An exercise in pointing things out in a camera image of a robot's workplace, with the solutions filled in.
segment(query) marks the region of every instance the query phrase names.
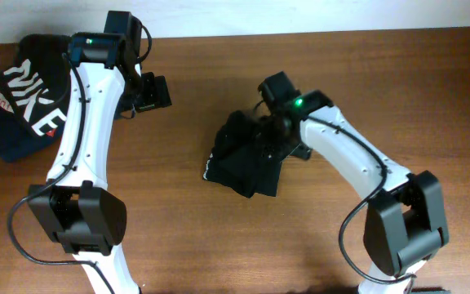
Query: white wall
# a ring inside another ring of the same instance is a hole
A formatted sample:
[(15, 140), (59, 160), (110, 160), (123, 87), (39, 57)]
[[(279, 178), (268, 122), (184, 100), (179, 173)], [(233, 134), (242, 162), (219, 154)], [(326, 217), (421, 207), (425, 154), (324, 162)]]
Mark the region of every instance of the white wall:
[(100, 32), (107, 10), (155, 38), (470, 26), (470, 0), (0, 0), (0, 42)]

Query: wooden table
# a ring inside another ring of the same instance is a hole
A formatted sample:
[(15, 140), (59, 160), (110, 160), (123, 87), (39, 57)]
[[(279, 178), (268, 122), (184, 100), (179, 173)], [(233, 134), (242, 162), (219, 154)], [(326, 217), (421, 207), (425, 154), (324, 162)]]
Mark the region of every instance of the wooden table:
[[(0, 46), (0, 70), (13, 48)], [(116, 121), (108, 160), (109, 190), (128, 207), (124, 251), (143, 292), (301, 293), (360, 282), (337, 246), (358, 197), (320, 156), (287, 159), (276, 198), (246, 199), (202, 180), (228, 115), (249, 109), (259, 83), (285, 70), (302, 91), (323, 90), (388, 156), (438, 176), (450, 244), (416, 285), (470, 293), (470, 29), (158, 39), (144, 66), (166, 76), (174, 105)], [(35, 265), (7, 237), (7, 211), (44, 182), (57, 148), (0, 159), (0, 293), (92, 293), (80, 267)], [(28, 208), (15, 223), (35, 256), (67, 257)], [(363, 226), (362, 213), (346, 244), (366, 270)]]

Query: navy blue fabric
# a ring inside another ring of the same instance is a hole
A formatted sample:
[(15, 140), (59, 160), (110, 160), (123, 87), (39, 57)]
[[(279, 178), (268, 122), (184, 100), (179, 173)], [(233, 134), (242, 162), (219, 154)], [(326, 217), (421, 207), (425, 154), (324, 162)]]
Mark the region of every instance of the navy blue fabric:
[(41, 149), (45, 149), (63, 134), (63, 126), (57, 127), (53, 137), (44, 135), (32, 136), (14, 114), (0, 108), (0, 156), (12, 163)]

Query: wooden table top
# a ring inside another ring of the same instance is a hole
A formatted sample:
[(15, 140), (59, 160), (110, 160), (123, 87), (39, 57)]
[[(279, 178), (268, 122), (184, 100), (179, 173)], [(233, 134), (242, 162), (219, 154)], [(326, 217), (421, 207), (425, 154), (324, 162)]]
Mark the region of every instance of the wooden table top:
[[(0, 46), (0, 70), (13, 55), (14, 46)], [(416, 286), (470, 293), (470, 29), (157, 39), (144, 68), (166, 76), (173, 106), (114, 122), (108, 160), (109, 191), (128, 209), (124, 252), (144, 293), (321, 292), (360, 282), (337, 244), (359, 199), (321, 156), (288, 158), (276, 198), (246, 199), (202, 180), (215, 133), (281, 70), (302, 91), (324, 91), (387, 156), (439, 178), (450, 243)], [(6, 232), (7, 211), (44, 182), (58, 146), (0, 159), (0, 293), (92, 293), (80, 267), (35, 265)], [(353, 220), (346, 244), (367, 270), (364, 219)], [(15, 224), (35, 256), (67, 258), (28, 208)]]

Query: folded black cloth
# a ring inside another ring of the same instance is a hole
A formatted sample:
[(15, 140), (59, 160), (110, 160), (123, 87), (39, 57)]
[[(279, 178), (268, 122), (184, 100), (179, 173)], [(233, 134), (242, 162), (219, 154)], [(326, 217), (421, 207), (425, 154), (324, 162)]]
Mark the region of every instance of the folded black cloth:
[(270, 160), (258, 143), (261, 126), (242, 111), (229, 115), (217, 132), (203, 178), (232, 188), (242, 196), (277, 195), (282, 161)]
[(13, 162), (62, 134), (70, 98), (69, 66), (62, 54), (70, 37), (23, 38), (13, 65), (0, 72), (0, 155)]

